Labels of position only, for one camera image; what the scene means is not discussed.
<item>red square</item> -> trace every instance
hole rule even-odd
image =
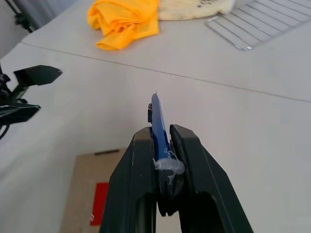
[[[90,220],[91,226],[100,226],[104,213],[106,197],[109,183],[97,183],[95,190],[95,198],[93,204],[93,212]]]

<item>white tabletop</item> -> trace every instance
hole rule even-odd
[[[204,25],[206,19],[160,22],[160,34],[122,51],[95,47],[86,22],[93,0],[81,0],[23,43],[261,93],[311,101],[311,22],[250,51],[240,51]]]
[[[63,71],[27,91],[42,109],[0,141],[1,233],[57,232],[75,156],[128,146],[156,91],[166,126],[192,129],[227,172],[254,232],[310,231],[310,103],[25,44],[1,64],[10,77]],[[179,232],[178,221],[158,232]]]

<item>yellow towel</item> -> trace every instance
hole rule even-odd
[[[95,0],[87,21],[104,35],[96,46],[120,50],[133,40],[158,34],[157,7],[158,0]]]

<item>white wall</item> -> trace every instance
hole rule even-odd
[[[28,31],[14,24],[14,14],[5,1],[0,0],[0,58],[14,48]]]
[[[77,0],[15,0],[32,18],[32,23],[41,28]]]

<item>metal cooling rack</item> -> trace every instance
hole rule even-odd
[[[311,0],[255,0],[206,25],[230,44],[250,50],[311,19]]]

